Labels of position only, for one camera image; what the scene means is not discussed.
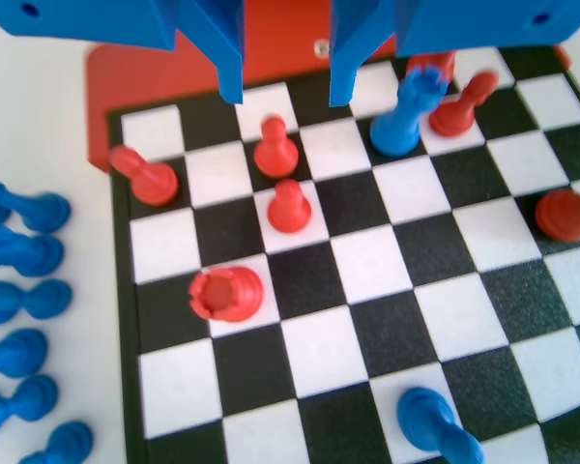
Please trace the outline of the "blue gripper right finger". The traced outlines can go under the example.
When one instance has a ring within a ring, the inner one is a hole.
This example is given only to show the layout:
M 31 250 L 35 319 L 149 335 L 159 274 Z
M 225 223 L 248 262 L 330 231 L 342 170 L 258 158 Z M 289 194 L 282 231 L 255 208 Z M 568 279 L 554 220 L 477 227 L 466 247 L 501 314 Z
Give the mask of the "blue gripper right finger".
M 580 28 L 580 0 L 332 1 L 330 105 L 390 37 L 402 57 L 485 46 L 554 45 Z

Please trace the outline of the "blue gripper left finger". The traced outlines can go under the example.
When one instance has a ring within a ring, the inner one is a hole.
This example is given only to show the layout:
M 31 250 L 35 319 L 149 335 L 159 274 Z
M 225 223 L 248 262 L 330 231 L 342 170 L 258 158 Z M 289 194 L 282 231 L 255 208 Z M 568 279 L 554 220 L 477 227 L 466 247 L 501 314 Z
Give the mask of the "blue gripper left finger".
M 221 97 L 243 101 L 243 1 L 0 0 L 0 27 L 14 36 L 161 50 L 173 50 L 182 33 L 215 65 Z

